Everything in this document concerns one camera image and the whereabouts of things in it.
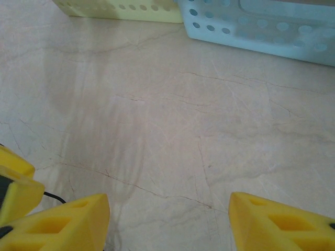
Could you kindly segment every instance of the yellow 3d-printed part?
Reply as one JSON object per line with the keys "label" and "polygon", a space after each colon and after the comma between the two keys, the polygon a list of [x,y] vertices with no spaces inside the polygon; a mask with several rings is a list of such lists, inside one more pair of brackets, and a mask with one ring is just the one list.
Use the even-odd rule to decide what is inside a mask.
{"label": "yellow 3d-printed part", "polygon": [[69,16],[183,22],[178,4],[172,0],[53,0],[53,2]]}
{"label": "yellow 3d-printed part", "polygon": [[335,251],[335,220],[243,192],[231,194],[238,251]]}
{"label": "yellow 3d-printed part", "polygon": [[35,168],[10,149],[0,144],[0,166],[12,169],[29,178],[33,178]]}
{"label": "yellow 3d-printed part", "polygon": [[0,166],[0,225],[25,216],[41,201],[44,185]]}
{"label": "yellow 3d-printed part", "polygon": [[102,251],[108,222],[107,196],[89,196],[0,227],[0,251]]}

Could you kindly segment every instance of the black cable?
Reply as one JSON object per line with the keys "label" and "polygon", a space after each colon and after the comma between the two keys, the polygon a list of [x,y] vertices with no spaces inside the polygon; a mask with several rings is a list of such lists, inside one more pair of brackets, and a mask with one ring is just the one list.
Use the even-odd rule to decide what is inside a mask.
{"label": "black cable", "polygon": [[51,197],[51,198],[53,198],[53,199],[56,199],[56,200],[62,202],[63,204],[66,203],[66,201],[63,200],[61,197],[59,197],[59,196],[57,196],[57,195],[53,195],[52,193],[44,192],[44,195],[49,196],[49,197]]}

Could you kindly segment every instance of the yellow plastic basket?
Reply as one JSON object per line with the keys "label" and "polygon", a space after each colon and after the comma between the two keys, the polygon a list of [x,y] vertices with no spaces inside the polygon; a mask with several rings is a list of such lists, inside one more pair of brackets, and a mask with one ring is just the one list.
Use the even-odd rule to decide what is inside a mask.
{"label": "yellow plastic basket", "polygon": [[182,23],[172,0],[53,0],[67,15]]}

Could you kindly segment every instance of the light blue plastic basket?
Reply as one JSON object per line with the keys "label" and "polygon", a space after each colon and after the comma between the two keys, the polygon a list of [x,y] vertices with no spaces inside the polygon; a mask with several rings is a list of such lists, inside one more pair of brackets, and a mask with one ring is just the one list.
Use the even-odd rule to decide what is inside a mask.
{"label": "light blue plastic basket", "polygon": [[335,66],[335,6],[274,0],[178,4],[190,38]]}

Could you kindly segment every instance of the marble floor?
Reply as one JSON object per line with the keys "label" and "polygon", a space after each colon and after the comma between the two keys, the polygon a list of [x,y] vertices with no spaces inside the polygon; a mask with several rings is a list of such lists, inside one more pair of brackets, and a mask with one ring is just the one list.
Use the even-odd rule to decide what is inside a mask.
{"label": "marble floor", "polygon": [[335,218],[334,79],[179,24],[0,1],[0,142],[67,201],[108,194],[108,251],[236,250],[233,191]]}

